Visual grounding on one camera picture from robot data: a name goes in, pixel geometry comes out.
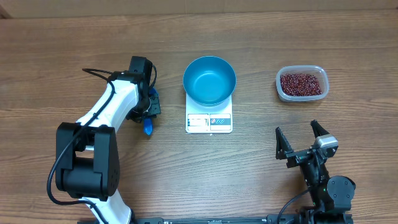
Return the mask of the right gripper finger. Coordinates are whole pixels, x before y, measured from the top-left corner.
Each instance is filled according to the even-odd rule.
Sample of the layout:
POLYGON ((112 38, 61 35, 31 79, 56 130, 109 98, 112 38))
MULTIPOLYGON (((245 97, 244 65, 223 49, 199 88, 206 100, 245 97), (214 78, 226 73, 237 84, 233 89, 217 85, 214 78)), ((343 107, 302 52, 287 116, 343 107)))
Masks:
POLYGON ((320 137, 320 136, 324 136, 329 134, 329 132, 327 130, 325 130, 319 123, 317 120, 313 120, 310 122, 310 125, 313 129, 313 133, 315 138, 320 137))
POLYGON ((294 150, 279 127, 275 129, 275 135, 277 141, 275 158, 279 160, 286 159, 287 154, 293 153, 294 150))

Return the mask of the blue plastic measuring scoop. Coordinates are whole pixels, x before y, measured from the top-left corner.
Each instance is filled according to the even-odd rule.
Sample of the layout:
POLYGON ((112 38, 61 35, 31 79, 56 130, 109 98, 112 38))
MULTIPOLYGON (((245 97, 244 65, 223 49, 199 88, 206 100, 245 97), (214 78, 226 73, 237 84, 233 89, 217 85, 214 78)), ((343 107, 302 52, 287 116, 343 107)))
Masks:
POLYGON ((150 136, 154 130, 153 119, 157 117, 158 114, 161 114, 159 94, 155 88, 151 89, 149 92, 150 96, 150 108, 146 117, 144 118, 144 132, 150 136))

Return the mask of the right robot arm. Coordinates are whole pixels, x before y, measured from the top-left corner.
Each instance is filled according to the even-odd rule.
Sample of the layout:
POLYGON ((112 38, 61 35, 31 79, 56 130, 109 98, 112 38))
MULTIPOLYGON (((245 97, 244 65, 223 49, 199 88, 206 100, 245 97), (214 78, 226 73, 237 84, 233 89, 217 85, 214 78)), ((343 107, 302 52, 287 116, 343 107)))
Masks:
POLYGON ((286 160, 288 168, 299 167, 307 190, 290 199, 269 223, 353 223, 346 212, 351 210, 356 184, 342 175, 329 176, 327 159, 338 149, 338 140, 316 120, 310 123, 315 136, 314 143, 302 151, 295 151, 280 128, 275 129, 275 158, 286 160), (305 194, 310 194, 312 206, 302 207, 295 214, 284 214, 286 208, 305 194))

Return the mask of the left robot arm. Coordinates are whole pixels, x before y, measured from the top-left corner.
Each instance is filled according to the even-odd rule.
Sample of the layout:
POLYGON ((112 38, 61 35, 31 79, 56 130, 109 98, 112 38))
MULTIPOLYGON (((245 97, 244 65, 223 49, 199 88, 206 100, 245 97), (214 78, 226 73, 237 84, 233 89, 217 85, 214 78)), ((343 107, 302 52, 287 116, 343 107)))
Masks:
POLYGON ((120 163, 116 133, 124 120, 144 124, 160 114, 152 75, 155 66, 109 72, 87 68, 106 81, 101 98, 75 123, 62 123, 56 132, 56 159, 47 179, 47 195, 58 205, 85 204, 96 223, 135 223, 134 212, 118 190, 120 163))

